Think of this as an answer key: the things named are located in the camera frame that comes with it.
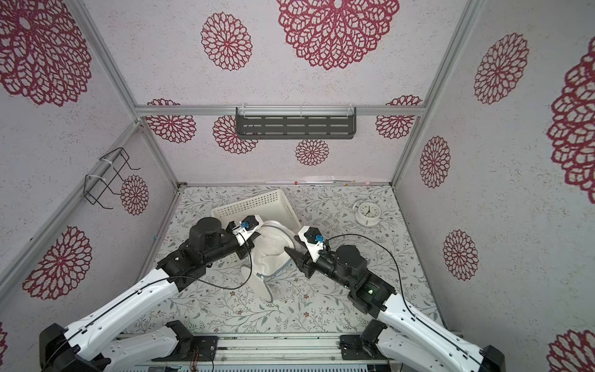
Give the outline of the white perforated plastic basket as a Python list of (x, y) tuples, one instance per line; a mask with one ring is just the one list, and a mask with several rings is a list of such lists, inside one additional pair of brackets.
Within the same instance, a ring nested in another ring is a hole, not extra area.
[(294, 233), (302, 227), (287, 196), (280, 189), (212, 209), (212, 217), (220, 220), (223, 226), (230, 222), (239, 225), (248, 215), (259, 215), (263, 221), (277, 221)]

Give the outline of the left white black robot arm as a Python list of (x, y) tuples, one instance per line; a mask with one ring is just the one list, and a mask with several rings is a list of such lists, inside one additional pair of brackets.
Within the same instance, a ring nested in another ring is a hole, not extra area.
[(232, 254), (248, 256), (253, 248), (251, 239), (262, 225), (258, 215), (226, 227), (214, 217), (198, 220), (178, 249), (124, 293), (66, 327), (54, 323), (43, 330), (39, 338), (41, 369), (121, 371), (155, 358), (186, 356), (193, 336), (180, 321), (130, 339), (116, 338), (154, 306), (197, 282), (209, 265)]

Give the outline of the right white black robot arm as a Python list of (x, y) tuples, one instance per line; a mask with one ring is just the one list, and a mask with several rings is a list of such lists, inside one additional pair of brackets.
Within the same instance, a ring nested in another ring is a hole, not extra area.
[(372, 316), (360, 342), (369, 356), (381, 355), (416, 371), (504, 371), (505, 355), (451, 333), (414, 308), (402, 294), (367, 267), (353, 245), (322, 251), (316, 258), (294, 248), (286, 253), (306, 277), (315, 272), (342, 285), (350, 302)]

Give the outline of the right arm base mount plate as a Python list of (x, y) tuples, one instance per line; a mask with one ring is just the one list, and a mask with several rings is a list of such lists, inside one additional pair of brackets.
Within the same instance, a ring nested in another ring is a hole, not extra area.
[(344, 361), (379, 361), (385, 360), (375, 344), (361, 335), (342, 335), (339, 337), (339, 349)]

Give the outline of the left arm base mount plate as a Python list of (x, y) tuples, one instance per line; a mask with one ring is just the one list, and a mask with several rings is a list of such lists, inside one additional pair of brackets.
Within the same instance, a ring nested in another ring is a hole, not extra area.
[(192, 340), (183, 339), (174, 351), (165, 357), (152, 359), (153, 362), (214, 362), (218, 350), (217, 336), (194, 336)]

